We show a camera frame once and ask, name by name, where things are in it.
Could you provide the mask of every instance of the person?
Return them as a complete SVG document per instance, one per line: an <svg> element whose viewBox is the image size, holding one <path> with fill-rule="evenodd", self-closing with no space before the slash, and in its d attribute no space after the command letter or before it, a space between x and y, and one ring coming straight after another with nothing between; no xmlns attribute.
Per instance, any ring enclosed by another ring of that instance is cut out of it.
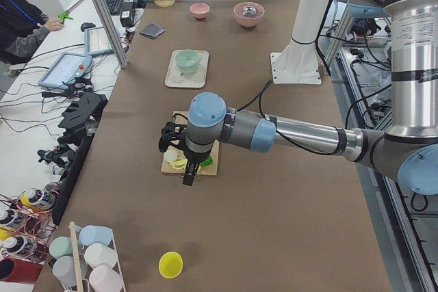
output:
<svg viewBox="0 0 438 292"><path fill-rule="evenodd" d="M27 62L52 31L63 27L26 0L0 0L0 59L10 64Z"/></svg>

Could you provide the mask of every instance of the white tray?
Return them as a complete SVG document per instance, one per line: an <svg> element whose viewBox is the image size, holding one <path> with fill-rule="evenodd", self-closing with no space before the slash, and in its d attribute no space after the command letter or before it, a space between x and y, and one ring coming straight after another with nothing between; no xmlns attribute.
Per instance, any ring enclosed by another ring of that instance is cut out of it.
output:
<svg viewBox="0 0 438 292"><path fill-rule="evenodd" d="M205 85L205 78L207 76L208 51L196 51L201 57L201 63L198 66L198 70L192 75L183 75L179 71L175 63L175 56L180 51L182 50L179 49L172 53L164 84L172 88L202 88Z"/></svg>

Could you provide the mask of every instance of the black box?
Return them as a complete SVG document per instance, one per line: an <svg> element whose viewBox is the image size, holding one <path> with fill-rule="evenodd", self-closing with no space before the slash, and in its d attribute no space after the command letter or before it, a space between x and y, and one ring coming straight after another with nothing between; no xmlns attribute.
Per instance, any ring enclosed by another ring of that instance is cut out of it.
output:
<svg viewBox="0 0 438 292"><path fill-rule="evenodd" d="M134 25L134 16L136 9L134 3L122 3L120 6L120 23L123 27L132 27Z"/></svg>

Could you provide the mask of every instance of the blue joint cap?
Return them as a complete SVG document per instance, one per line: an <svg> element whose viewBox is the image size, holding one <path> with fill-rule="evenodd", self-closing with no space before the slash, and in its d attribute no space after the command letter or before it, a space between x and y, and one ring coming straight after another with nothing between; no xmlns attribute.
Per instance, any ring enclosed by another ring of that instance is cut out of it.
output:
<svg viewBox="0 0 438 292"><path fill-rule="evenodd" d="M377 18L389 16L382 7L378 6L365 6L350 3L348 8L350 8L350 15L355 18Z"/></svg>
<svg viewBox="0 0 438 292"><path fill-rule="evenodd" d="M195 98L189 108L189 121L196 127L209 128L224 120L227 114L225 101L213 92L203 92Z"/></svg>
<svg viewBox="0 0 438 292"><path fill-rule="evenodd" d="M400 186L422 195L438 194L438 144L415 151L398 170Z"/></svg>
<svg viewBox="0 0 438 292"><path fill-rule="evenodd" d="M255 127L250 150L260 153L268 152L274 143L275 133L275 124L271 121L261 119Z"/></svg>

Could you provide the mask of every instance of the white desk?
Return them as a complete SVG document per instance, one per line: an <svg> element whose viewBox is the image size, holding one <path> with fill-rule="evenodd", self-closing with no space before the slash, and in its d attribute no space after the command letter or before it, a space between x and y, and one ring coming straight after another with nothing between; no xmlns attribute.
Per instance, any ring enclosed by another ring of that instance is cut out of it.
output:
<svg viewBox="0 0 438 292"><path fill-rule="evenodd" d="M136 20L141 17L142 13L143 10L137 10ZM80 31L80 26L84 22L92 22L96 24L96 26L101 26L91 0L85 0L81 5L75 8L70 15L73 17L73 20L65 20L64 28L61 31L50 33L35 55L71 44L83 43L84 36ZM115 26L121 27L118 16L112 16L112 18ZM65 51L83 54L84 48L72 47L42 55L35 60L31 60L27 66L50 67L59 55ZM118 71L120 69L115 55L111 54L104 57L105 59L101 64L92 71L92 83L96 92L110 98L112 86L114 86L117 80ZM96 64L102 58L101 56L95 57L93 64ZM61 113L65 110L61 107L68 106L72 100L58 98L59 102L63 101L63 103L58 104L52 98L48 98L44 101L43 109L45 114L43 114L41 112L43 100L41 92L46 90L46 88L25 84L30 83L37 85L38 80L45 72L45 69L35 68L25 70L19 75L8 90L10 94L15 95L6 94L3 97L0 102L0 113L4 118L13 120L44 121L53 118L53 120L46 122L47 128L52 134L62 135L64 130L57 127L63 118L61 117ZM5 105L13 104L17 105L5 107ZM19 131L38 124L38 122L8 122ZM52 174L53 164L45 165L44 163L38 163L39 156L37 155L39 149L51 150L56 146L57 137L58 136L50 136L44 126L34 127L22 133L16 133L13 132L5 122L2 122L0 124L0 193L13 197L19 195L27 188L43 188L51 181L58 181L59 176ZM1 209L5 208L3 204L0 204L0 207ZM31 290L31 285L0 282L0 291L28 292Z"/></svg>

